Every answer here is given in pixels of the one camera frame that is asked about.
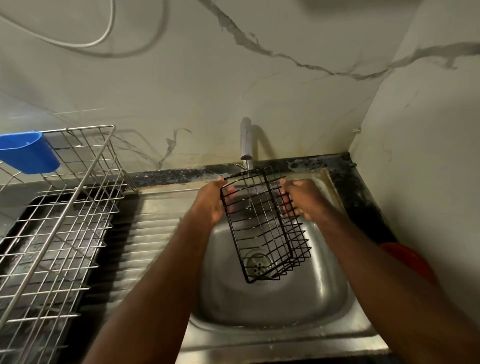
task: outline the black metal rack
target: black metal rack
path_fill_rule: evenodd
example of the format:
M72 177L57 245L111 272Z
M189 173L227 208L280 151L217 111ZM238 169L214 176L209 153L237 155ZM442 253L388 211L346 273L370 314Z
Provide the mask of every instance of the black metal rack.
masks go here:
M280 194L281 178L273 167L225 178L221 199L247 283L280 279L311 256L302 223L283 209L292 201ZM228 193L232 185L235 192Z

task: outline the blue utensil holder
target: blue utensil holder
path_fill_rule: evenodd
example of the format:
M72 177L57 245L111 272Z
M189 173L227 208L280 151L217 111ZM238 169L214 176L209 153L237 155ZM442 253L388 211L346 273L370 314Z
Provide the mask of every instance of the blue utensil holder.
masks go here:
M60 166L41 132L0 135L0 160L25 174L51 173Z

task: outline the drain strainer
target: drain strainer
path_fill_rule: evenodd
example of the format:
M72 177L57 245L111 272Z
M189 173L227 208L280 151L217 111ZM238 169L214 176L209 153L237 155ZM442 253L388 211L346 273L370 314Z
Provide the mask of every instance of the drain strainer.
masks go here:
M243 260L247 275L251 277L258 277L265 274L266 271L272 268L272 261L270 258L262 253L261 250L252 250L247 254ZM269 277L272 272L266 274L264 277Z

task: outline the stainless steel sink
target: stainless steel sink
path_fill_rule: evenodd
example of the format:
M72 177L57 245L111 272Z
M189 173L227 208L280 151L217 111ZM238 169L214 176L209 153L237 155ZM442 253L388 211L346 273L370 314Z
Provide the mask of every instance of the stainless steel sink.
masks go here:
M249 284L223 217L208 243L194 320L226 327L294 328L322 325L351 306L347 280L316 224L300 222L312 257L280 280Z
M312 178L342 209L326 170L288 178ZM94 336L92 322L97 330L141 278L204 184L155 186L126 197L102 250L96 281L90 282L92 289L83 298L82 316L72 327L76 341ZM262 363L388 351L317 226L301 221L311 258L278 281L252 284L243 276L227 220L215 226L178 364Z

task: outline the forearm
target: forearm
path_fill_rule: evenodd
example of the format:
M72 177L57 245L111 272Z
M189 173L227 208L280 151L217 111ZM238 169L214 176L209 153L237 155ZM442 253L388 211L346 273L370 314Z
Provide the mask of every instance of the forearm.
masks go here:
M392 350L413 363L477 360L477 328L439 289L371 242L326 200L312 219Z
M84 364L174 363L212 225L190 210L165 250L102 327Z

